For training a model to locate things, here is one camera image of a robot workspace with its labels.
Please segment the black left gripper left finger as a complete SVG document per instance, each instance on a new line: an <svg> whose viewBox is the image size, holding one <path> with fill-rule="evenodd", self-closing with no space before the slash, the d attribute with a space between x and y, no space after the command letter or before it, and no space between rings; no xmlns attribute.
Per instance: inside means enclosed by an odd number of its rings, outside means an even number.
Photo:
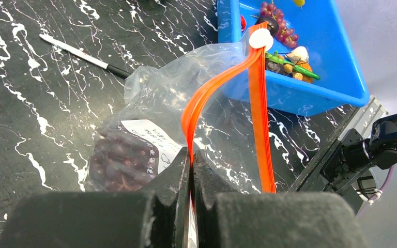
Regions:
<svg viewBox="0 0 397 248"><path fill-rule="evenodd" d="M189 153L128 192L56 192L22 200L0 247L187 247Z"/></svg>

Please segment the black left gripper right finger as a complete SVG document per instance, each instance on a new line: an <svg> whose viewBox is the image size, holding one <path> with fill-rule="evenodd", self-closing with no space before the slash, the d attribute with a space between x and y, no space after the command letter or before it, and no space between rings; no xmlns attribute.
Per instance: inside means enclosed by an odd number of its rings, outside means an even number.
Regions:
<svg viewBox="0 0 397 248"><path fill-rule="evenodd" d="M193 157L199 247L367 247L351 206L333 193L242 194Z"/></svg>

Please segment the dark purple grape bunch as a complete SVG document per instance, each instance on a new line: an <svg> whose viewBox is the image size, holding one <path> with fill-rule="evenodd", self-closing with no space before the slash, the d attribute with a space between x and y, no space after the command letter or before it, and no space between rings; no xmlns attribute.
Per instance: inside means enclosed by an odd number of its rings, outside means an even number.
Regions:
<svg viewBox="0 0 397 248"><path fill-rule="evenodd" d="M159 175L160 149L125 129L97 129L87 185L95 191L137 191Z"/></svg>

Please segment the clear zip top bag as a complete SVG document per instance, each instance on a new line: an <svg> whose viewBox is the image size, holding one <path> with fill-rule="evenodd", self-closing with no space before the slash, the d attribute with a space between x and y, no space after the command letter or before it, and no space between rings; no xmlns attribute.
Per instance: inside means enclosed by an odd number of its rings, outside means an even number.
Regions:
<svg viewBox="0 0 397 248"><path fill-rule="evenodd" d="M139 67L126 80L126 106L101 128L125 129L160 149L161 174L187 148L243 193L275 193L265 89L266 24L234 43L204 45L162 68ZM228 98L223 85L248 73L250 102Z"/></svg>

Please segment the light purple grape bunch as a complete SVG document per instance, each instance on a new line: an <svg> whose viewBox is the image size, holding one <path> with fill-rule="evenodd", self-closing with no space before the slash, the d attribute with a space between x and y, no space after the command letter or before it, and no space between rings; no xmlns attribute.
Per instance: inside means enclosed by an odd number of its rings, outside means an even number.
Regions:
<svg viewBox="0 0 397 248"><path fill-rule="evenodd" d="M268 15L273 17L279 24L279 31L276 37L278 42L289 49L295 49L298 46L299 36L295 33L295 30L291 28L287 21L284 19L284 12L278 8L273 1L262 2L260 8L260 16Z"/></svg>

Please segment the red strawberry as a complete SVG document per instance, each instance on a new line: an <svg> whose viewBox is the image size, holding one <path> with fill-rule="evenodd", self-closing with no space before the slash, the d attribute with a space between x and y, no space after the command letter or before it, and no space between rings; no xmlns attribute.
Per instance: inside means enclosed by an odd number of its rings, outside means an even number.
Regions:
<svg viewBox="0 0 397 248"><path fill-rule="evenodd" d="M243 33L246 29L247 23L243 15L240 16L241 32Z"/></svg>

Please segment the dark plum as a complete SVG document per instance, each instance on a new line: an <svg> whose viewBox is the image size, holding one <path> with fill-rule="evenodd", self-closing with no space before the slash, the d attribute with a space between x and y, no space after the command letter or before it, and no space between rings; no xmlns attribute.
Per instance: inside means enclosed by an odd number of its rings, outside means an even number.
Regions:
<svg viewBox="0 0 397 248"><path fill-rule="evenodd" d="M267 23L267 29L273 37L276 37L279 31L278 22L271 16L261 15L255 22L255 24Z"/></svg>

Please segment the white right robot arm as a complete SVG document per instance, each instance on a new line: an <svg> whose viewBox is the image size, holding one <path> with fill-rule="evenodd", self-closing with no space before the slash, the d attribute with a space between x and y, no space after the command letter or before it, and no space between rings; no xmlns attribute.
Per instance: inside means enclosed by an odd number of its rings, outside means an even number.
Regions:
<svg viewBox="0 0 397 248"><path fill-rule="evenodd" d="M352 183L357 182L357 195L372 205L383 194L396 164L397 114L394 114L374 121L370 137L360 135L348 143L338 143L328 160L321 163L319 173L326 180L322 191L343 195ZM362 186L366 180L363 174L372 167L388 170L385 182L379 189Z"/></svg>

